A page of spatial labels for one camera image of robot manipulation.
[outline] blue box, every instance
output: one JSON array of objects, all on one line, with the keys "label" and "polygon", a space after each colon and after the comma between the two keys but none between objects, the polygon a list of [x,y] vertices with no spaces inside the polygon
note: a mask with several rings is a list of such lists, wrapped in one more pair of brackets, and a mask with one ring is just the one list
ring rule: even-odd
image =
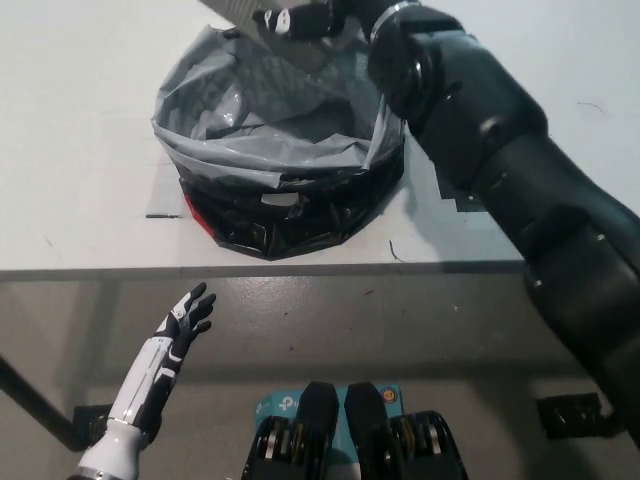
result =
[{"label": "blue box", "polygon": [[[398,385],[376,385],[382,395],[387,408],[387,415],[395,417],[403,414],[402,395]],[[356,447],[349,435],[347,416],[345,415],[344,398],[347,395],[347,387],[337,388],[338,400],[340,401],[340,412],[338,413],[338,423],[336,434],[333,437],[332,451],[329,455],[329,465],[350,465],[358,463]],[[302,390],[286,390],[274,392],[262,399],[256,405],[256,430],[262,421],[271,415],[277,417],[294,418],[298,411],[298,401],[302,395]]]}]

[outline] white object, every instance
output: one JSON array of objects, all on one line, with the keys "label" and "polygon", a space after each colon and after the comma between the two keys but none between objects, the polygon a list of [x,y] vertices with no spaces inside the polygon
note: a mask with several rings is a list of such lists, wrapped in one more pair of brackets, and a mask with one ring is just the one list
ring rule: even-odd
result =
[{"label": "white object", "polygon": [[145,444],[146,438],[137,428],[108,420],[100,441],[82,456],[78,473],[86,478],[138,480],[138,459]]},{"label": "white object", "polygon": [[289,15],[289,9],[285,8],[278,14],[278,21],[276,23],[276,33],[284,34],[289,31],[291,27],[291,16]]},{"label": "white object", "polygon": [[[474,33],[543,106],[565,152],[640,213],[640,2],[429,4]],[[153,99],[207,22],[228,26],[196,1],[4,5],[0,277],[425,271],[450,262],[464,270],[518,261],[486,214],[457,213],[440,198],[433,166],[413,141],[402,189],[339,247],[269,262],[218,247],[191,218],[145,218],[158,213],[150,211],[154,189],[175,175],[149,125]],[[168,195],[179,189],[163,185]]]}]

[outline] black robotic arm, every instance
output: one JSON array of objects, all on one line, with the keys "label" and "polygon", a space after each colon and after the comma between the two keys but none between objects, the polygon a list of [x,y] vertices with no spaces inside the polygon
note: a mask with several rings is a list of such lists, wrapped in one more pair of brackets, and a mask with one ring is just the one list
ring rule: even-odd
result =
[{"label": "black robotic arm", "polygon": [[274,31],[294,39],[339,33],[341,15],[357,17],[371,79],[431,161],[484,203],[522,254],[533,303],[640,445],[638,217],[560,150],[542,108],[455,18],[415,0],[326,6],[311,17],[304,7],[269,16],[284,17],[287,28]]}]

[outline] robot finger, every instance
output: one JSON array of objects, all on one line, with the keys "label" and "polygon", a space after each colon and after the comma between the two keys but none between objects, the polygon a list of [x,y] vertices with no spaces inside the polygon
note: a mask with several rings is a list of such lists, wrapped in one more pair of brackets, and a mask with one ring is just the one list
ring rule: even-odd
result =
[{"label": "robot finger", "polygon": [[193,329],[193,333],[194,335],[200,335],[201,333],[206,332],[207,330],[209,330],[211,328],[211,321],[210,320],[205,320],[204,322],[200,322],[198,325],[195,326],[195,328]]},{"label": "robot finger", "polygon": [[189,326],[193,329],[200,320],[203,320],[213,311],[213,304],[216,301],[215,293],[203,298],[196,308],[189,313]]},{"label": "robot finger", "polygon": [[171,309],[170,315],[173,316],[178,322],[182,323],[182,320],[187,316],[187,313],[191,309],[193,302],[202,296],[207,289],[207,284],[202,282],[198,284],[193,290],[187,293],[180,299],[178,303]]}]

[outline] gray plastic bag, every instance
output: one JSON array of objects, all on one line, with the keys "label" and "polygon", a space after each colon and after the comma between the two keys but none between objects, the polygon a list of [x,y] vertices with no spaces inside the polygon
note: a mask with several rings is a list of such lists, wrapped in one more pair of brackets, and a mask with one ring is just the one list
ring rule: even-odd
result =
[{"label": "gray plastic bag", "polygon": [[277,187],[283,173],[369,169],[403,142],[366,72],[364,40],[308,75],[206,27],[160,87],[152,125],[177,164]]},{"label": "gray plastic bag", "polygon": [[[309,75],[234,31],[200,33],[152,125],[218,243],[276,258],[361,227],[402,175],[404,142],[366,69],[363,39]],[[296,196],[264,200],[282,193]]]}]

